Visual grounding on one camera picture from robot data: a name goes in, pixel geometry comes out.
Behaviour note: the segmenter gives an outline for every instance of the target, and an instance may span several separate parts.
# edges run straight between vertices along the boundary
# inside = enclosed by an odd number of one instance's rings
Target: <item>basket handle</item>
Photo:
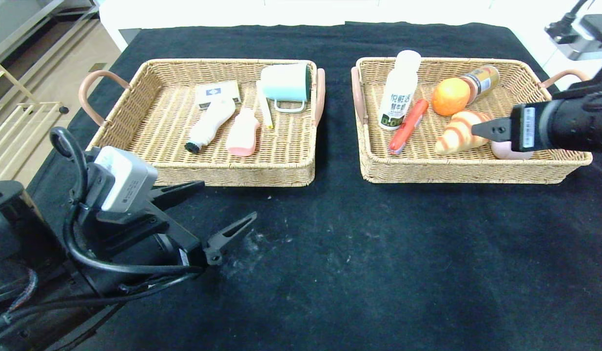
[[[557,80],[560,80],[561,78],[563,78],[564,76],[567,76],[568,74],[572,74],[573,76],[577,76],[583,82],[585,80],[591,79],[583,71],[579,71],[578,69],[566,69],[566,70],[562,71],[561,73],[558,73],[558,74],[556,74],[556,75],[548,78],[547,80],[544,80],[541,83],[537,83],[537,85],[539,85],[540,87],[543,87],[543,88],[548,88],[549,86],[551,86],[552,84],[554,84],[555,82],[557,82]]]
[[[352,101],[355,105],[355,112],[361,124],[368,124],[368,115],[366,114],[366,102],[364,94],[361,92],[361,82],[359,82],[359,70],[357,67],[350,69],[350,79],[352,80]]]
[[[125,80],[123,80],[123,78],[117,76],[116,74],[112,73],[111,71],[104,71],[104,70],[94,71],[94,72],[89,73],[89,75],[86,76],[86,78],[84,78],[84,80],[82,81],[82,84],[80,84],[80,89],[78,90],[78,98],[80,100],[80,105],[82,105],[82,109],[89,116],[91,116],[91,119],[94,120],[95,123],[97,123],[98,126],[101,127],[104,124],[105,120],[102,116],[100,116],[91,107],[91,105],[89,104],[89,100],[86,97],[87,93],[89,92],[89,88],[91,87],[91,84],[93,84],[93,82],[99,77],[112,78],[112,80],[117,82],[120,86],[122,86],[126,90],[129,90],[131,87],[128,82],[126,82]]]
[[[325,69],[318,69],[318,80],[316,82],[316,113],[314,114],[314,127],[318,126],[320,118],[323,117],[325,109]]]

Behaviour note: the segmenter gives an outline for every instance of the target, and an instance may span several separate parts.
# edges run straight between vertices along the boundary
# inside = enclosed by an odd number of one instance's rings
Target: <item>black tablecloth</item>
[[[112,71],[153,58],[309,59],[326,69],[316,179],[210,187],[168,211],[201,237],[258,211],[220,269],[132,302],[81,350],[602,350],[602,156],[559,185],[370,184],[350,67],[364,56],[505,58],[546,78],[510,30],[348,23],[143,30]],[[121,93],[100,83],[104,116]],[[96,125],[69,129],[86,145]],[[52,153],[29,186],[60,230],[74,181]]]

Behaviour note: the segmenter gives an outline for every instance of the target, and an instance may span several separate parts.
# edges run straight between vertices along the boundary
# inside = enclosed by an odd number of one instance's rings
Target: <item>pink bottle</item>
[[[255,131],[260,122],[252,109],[241,109],[233,121],[225,147],[234,156],[251,156],[255,151]]]

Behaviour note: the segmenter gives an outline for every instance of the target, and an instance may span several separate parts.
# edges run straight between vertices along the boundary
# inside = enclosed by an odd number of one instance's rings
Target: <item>teal mug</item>
[[[274,109],[281,113],[299,113],[310,99],[310,67],[307,63],[276,64],[262,69],[261,87],[266,98],[274,100]],[[301,107],[284,109],[279,101],[301,102]]]

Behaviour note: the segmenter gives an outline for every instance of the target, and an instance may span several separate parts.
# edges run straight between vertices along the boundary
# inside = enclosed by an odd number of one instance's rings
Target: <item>white cap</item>
[[[403,50],[398,53],[396,56],[396,63],[394,64],[394,68],[403,68],[408,71],[417,72],[420,68],[420,61],[422,60],[422,56],[413,50]]]

